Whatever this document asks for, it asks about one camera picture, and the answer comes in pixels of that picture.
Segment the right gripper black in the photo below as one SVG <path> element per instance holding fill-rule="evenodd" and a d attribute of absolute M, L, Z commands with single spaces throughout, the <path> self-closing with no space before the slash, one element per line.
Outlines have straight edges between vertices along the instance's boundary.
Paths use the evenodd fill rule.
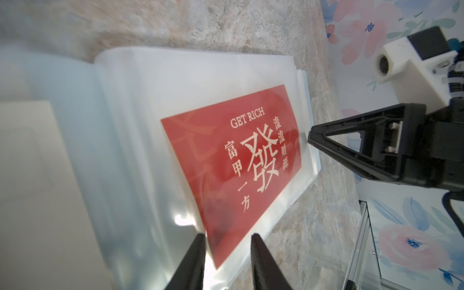
<path fill-rule="evenodd" d="M 412 186 L 464 190 L 464 100 L 425 115 L 424 104 L 402 103 L 313 126 L 308 143 L 357 175 Z M 358 150 L 333 139 L 360 134 Z"/>

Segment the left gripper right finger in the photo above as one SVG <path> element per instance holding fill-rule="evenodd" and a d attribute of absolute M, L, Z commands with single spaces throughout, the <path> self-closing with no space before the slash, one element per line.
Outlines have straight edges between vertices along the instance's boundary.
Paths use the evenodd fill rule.
<path fill-rule="evenodd" d="M 261 236 L 251 237 L 251 269 L 255 290 L 292 290 Z"/>

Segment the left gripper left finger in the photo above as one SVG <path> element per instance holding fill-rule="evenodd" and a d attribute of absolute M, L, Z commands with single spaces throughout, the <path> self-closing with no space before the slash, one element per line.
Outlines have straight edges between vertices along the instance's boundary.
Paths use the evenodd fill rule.
<path fill-rule="evenodd" d="M 206 236 L 198 233 L 165 290 L 202 290 L 206 251 Z"/>

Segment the red card get rich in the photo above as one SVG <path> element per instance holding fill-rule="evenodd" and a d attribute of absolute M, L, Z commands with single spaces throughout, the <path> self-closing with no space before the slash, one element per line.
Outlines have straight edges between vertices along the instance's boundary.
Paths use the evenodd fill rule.
<path fill-rule="evenodd" d="M 220 267 L 302 168 L 284 85 L 161 121 Z"/>

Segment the cream card inside album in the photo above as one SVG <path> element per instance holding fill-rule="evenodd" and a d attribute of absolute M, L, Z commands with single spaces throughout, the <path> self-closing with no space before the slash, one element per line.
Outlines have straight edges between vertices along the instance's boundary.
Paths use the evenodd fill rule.
<path fill-rule="evenodd" d="M 46 101 L 1 104 L 1 288 L 113 285 Z"/>

